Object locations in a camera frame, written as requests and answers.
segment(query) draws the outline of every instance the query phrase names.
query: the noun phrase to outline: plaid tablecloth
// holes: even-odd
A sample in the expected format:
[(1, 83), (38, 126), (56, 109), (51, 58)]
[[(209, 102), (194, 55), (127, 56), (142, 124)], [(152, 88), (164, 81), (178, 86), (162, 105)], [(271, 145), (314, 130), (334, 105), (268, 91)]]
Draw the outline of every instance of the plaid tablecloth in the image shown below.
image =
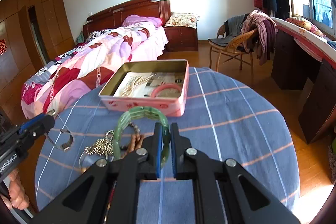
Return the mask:
[[(246, 85), (207, 68), (189, 69), (186, 110), (177, 122), (180, 134), (210, 158), (234, 158), (268, 188), (287, 208), (299, 197), (297, 158), (291, 135), (281, 113)], [(35, 188), (39, 209), (64, 190), (79, 175), (78, 159), (84, 147), (113, 129), (121, 112), (108, 111), (98, 97), (98, 87), (80, 98), (60, 116), (75, 135), (68, 152), (53, 149), (46, 141), (36, 166)], [(136, 120), (142, 133), (150, 135), (155, 121)], [(57, 119), (49, 136), (58, 144), (67, 141), (59, 134)], [(131, 128), (123, 134), (128, 143)], [(191, 181), (176, 181), (169, 160), (162, 179), (140, 185), (137, 223), (194, 224)]]

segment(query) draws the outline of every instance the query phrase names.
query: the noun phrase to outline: wooden floor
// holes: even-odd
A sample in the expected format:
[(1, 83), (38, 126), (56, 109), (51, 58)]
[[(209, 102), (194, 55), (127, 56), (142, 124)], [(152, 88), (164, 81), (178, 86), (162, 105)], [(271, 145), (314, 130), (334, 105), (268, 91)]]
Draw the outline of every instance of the wooden floor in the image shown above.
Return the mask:
[[(215, 69), (217, 53), (212, 53), (212, 69)], [(225, 56), (221, 57), (219, 72), (245, 83), (251, 84), (250, 67), (231, 60), (225, 64)], [(250, 56), (244, 56), (249, 62)], [(159, 59), (187, 59), (190, 66), (209, 67), (209, 45), (199, 43), (198, 52), (166, 52)], [(331, 189), (331, 171), (328, 161), (328, 145), (332, 136), (307, 145), (298, 122), (300, 90), (280, 90), (271, 78), (272, 61), (259, 66), (254, 56), (254, 90), (265, 97), (284, 116), (292, 135), (300, 172), (300, 199), (294, 208), (294, 214), (301, 223), (309, 223), (322, 207)]]

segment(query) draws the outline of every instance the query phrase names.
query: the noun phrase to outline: human hand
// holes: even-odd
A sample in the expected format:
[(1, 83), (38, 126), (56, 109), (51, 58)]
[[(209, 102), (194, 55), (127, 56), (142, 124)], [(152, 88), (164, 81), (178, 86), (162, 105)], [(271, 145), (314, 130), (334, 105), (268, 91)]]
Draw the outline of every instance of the human hand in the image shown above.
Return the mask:
[(9, 196), (11, 197), (10, 201), (0, 195), (3, 202), (6, 204), (8, 209), (18, 208), (19, 210), (23, 210), (29, 205), (29, 198), (25, 194), (25, 189), (21, 185), (20, 176), (18, 175), (19, 170), (14, 169), (9, 175), (10, 184), (9, 184)]

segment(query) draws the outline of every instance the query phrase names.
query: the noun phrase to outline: pink bangle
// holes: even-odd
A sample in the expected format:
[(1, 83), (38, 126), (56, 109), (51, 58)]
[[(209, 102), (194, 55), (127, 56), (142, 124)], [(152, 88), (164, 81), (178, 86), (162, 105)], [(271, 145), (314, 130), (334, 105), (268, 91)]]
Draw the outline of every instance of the pink bangle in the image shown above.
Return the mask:
[(168, 84), (163, 84), (163, 85), (156, 87), (151, 93), (151, 98), (157, 97), (157, 95), (161, 91), (166, 90), (166, 89), (175, 89), (175, 90), (178, 90), (179, 92), (182, 92), (182, 88), (178, 84), (168, 83)]

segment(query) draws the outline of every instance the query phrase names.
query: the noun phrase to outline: wicker chair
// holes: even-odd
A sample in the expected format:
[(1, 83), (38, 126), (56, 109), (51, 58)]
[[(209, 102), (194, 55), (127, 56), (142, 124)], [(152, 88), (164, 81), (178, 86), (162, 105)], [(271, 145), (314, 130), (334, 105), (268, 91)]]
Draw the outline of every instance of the wicker chair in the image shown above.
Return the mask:
[(219, 67), (219, 61), (221, 58), (221, 55), (226, 55), (229, 56), (230, 58), (225, 60), (225, 62), (230, 61), (232, 59), (237, 59), (240, 61), (240, 70), (242, 70), (243, 68), (243, 63), (248, 64), (251, 66), (251, 87), (253, 87), (253, 56), (252, 56), (252, 52), (250, 52), (250, 57), (251, 57), (251, 63), (248, 63), (246, 61), (243, 60), (243, 55), (248, 54), (245, 51), (240, 51), (239, 49), (237, 49), (237, 47), (239, 45), (242, 44), (243, 41), (248, 41), (250, 39), (252, 39), (253, 37), (258, 36), (258, 29), (254, 29), (253, 31), (244, 33), (242, 35), (239, 35), (237, 37), (234, 37), (229, 44), (226, 47), (222, 47), (220, 45), (218, 45), (216, 42), (218, 42), (220, 40), (219, 36), (221, 35), (224, 38), (225, 35), (225, 25), (222, 25), (218, 32), (217, 32), (217, 38), (216, 39), (209, 39), (209, 44), (210, 44), (210, 65), (209, 68), (211, 68), (212, 65), (212, 58), (211, 58), (211, 53), (212, 52), (218, 52), (218, 58), (217, 58), (217, 62), (216, 62), (216, 71), (218, 72), (218, 67)]

